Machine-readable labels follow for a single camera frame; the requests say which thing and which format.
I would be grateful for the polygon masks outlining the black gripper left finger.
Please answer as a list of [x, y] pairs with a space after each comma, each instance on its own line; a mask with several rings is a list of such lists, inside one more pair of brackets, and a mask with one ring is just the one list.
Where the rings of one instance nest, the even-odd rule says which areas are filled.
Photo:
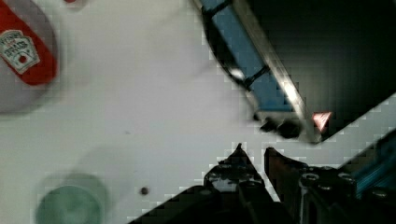
[[263, 180], [241, 143], [229, 157], [219, 161], [204, 177], [206, 187], [220, 192], [236, 192], [237, 186], [243, 182], [261, 184]]

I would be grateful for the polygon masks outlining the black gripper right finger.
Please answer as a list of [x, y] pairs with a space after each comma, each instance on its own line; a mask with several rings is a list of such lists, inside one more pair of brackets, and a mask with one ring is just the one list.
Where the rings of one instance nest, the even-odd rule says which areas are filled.
[[273, 147], [265, 150], [264, 160], [264, 172], [280, 201], [285, 205], [294, 205], [300, 172], [308, 165], [282, 155]]

